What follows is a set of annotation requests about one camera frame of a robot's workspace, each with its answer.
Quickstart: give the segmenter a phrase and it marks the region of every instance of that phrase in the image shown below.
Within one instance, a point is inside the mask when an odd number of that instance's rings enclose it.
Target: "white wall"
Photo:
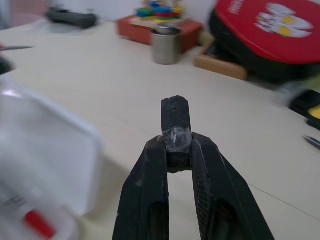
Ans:
[[[112,0],[108,5],[110,9],[110,19],[116,20],[128,15],[132,15],[135,9],[142,7],[141,0]],[[215,0],[184,0],[182,5],[187,7],[187,14],[194,20],[207,23],[209,12],[213,9]]]
[[[87,9],[94,9],[95,13],[111,21],[132,15],[135,9],[142,7],[142,0],[55,0],[55,2],[75,12],[86,13]],[[216,0],[183,0],[182,4],[187,7],[187,14],[194,20],[207,23],[207,17],[215,2]]]
[[[0,30],[7,29],[12,25],[11,1],[0,0]]]

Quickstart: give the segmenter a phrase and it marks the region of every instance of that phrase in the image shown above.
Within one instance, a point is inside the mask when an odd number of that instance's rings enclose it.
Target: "cartoon sticker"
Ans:
[[[296,12],[277,3],[268,3],[267,12],[260,13],[255,24],[267,33],[277,33],[287,38],[310,36],[313,25],[295,16]]]

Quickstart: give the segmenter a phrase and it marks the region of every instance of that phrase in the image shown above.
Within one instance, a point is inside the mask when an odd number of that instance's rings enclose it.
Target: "red box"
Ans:
[[[130,19],[135,15],[127,16],[116,21],[117,33],[131,41],[151,45],[151,28],[133,25]],[[187,21],[178,26],[182,29],[182,52],[186,52],[198,45],[199,34],[203,25],[197,21]]]

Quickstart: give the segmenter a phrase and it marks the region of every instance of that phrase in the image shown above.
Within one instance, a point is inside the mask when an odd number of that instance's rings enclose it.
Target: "black remote control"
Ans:
[[[98,22],[98,16],[95,14],[75,13],[58,7],[51,7],[46,17],[53,23],[72,25],[82,29],[91,28]]]

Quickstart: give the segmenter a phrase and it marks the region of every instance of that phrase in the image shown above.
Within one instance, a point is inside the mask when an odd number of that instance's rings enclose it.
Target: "white plastic container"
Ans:
[[[102,154],[102,137],[93,126],[0,76],[0,181],[48,217],[58,230],[53,240],[79,239],[75,220],[64,208],[77,217],[93,209]],[[6,240],[38,240],[1,214],[0,232]]]

